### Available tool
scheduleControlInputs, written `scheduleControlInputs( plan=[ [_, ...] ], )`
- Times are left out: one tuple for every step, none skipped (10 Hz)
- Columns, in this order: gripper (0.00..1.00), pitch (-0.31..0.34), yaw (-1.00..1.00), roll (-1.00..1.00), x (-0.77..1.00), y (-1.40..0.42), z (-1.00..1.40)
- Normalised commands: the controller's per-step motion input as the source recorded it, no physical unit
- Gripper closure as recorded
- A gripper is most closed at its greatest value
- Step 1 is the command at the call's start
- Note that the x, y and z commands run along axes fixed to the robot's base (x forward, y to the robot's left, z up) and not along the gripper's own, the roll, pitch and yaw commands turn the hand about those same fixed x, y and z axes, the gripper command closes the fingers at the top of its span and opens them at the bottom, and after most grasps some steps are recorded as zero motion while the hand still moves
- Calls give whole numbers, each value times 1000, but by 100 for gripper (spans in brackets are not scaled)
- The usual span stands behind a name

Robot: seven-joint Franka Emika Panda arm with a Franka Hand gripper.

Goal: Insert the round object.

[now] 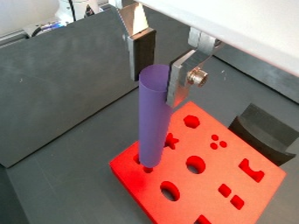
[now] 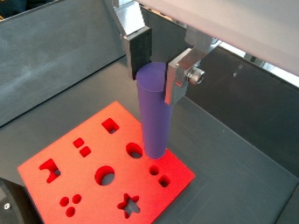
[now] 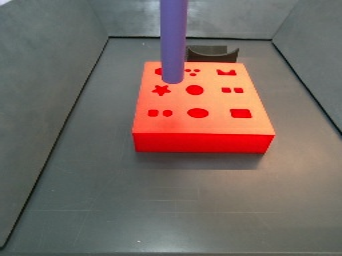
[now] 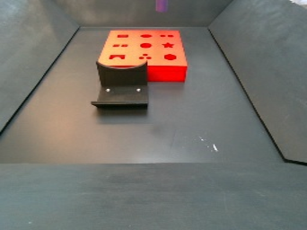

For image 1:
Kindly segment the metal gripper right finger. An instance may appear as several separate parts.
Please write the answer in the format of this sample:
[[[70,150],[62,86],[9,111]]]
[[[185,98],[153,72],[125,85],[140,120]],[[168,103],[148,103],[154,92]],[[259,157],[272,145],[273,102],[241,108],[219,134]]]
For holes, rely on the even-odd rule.
[[[192,49],[170,63],[165,103],[172,108],[186,98],[190,85],[204,85],[208,73],[202,65],[224,45],[219,39],[194,28],[189,29],[188,44]]]

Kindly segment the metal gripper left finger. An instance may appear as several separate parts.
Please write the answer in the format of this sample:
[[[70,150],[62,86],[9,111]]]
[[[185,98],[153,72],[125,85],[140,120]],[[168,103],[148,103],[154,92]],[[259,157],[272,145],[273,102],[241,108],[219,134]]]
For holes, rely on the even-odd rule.
[[[124,26],[130,79],[138,80],[141,70],[154,63],[154,34],[148,26],[144,7],[138,2],[116,2],[116,14]]]

